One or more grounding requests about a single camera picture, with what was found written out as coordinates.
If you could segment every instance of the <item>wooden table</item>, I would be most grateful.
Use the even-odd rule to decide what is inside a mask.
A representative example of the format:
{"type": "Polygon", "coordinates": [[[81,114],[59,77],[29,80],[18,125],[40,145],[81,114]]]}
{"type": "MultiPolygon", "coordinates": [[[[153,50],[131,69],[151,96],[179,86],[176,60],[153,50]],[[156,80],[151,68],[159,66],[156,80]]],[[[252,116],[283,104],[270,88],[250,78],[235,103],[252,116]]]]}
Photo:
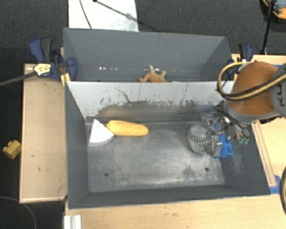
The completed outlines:
{"type": "MultiPolygon", "coordinates": [[[[283,64],[286,57],[256,55],[254,60],[283,64]]],[[[31,65],[26,68],[27,73],[31,71],[31,65]]],[[[59,82],[37,77],[25,80],[20,168],[22,203],[63,200],[67,195],[63,103],[63,88],[59,82]]],[[[286,120],[277,119],[257,127],[262,132],[261,142],[265,142],[270,167],[274,174],[281,175],[286,165],[286,120]]],[[[263,160],[269,168],[267,157],[263,160]]],[[[286,216],[276,194],[80,210],[68,210],[66,206],[65,213],[80,214],[83,229],[286,229],[286,216]]]]}

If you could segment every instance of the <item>blue clamp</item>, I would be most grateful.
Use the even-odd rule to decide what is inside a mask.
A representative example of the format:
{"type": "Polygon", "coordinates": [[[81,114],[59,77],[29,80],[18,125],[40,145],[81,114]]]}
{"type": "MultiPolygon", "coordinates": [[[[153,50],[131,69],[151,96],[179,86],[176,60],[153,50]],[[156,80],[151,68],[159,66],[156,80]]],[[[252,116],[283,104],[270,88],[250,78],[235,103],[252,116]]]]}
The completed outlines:
{"type": "Polygon", "coordinates": [[[59,68],[62,65],[65,68],[65,72],[70,74],[70,79],[72,81],[75,80],[77,74],[77,64],[76,60],[73,57],[67,59],[68,65],[64,65],[63,57],[59,53],[58,50],[51,49],[52,45],[52,38],[35,38],[29,44],[30,52],[35,58],[37,59],[38,63],[46,62],[47,64],[51,65],[51,70],[47,74],[43,74],[40,76],[43,77],[50,77],[54,80],[60,81],[61,73],[59,72],[59,68]]]}
{"type": "Polygon", "coordinates": [[[245,59],[246,62],[250,62],[253,59],[254,55],[253,47],[246,42],[239,43],[238,47],[240,52],[240,61],[245,59]]]}
{"type": "Polygon", "coordinates": [[[280,176],[277,175],[275,175],[275,178],[276,178],[276,187],[269,187],[269,190],[271,194],[280,194],[281,178],[280,176]]]}

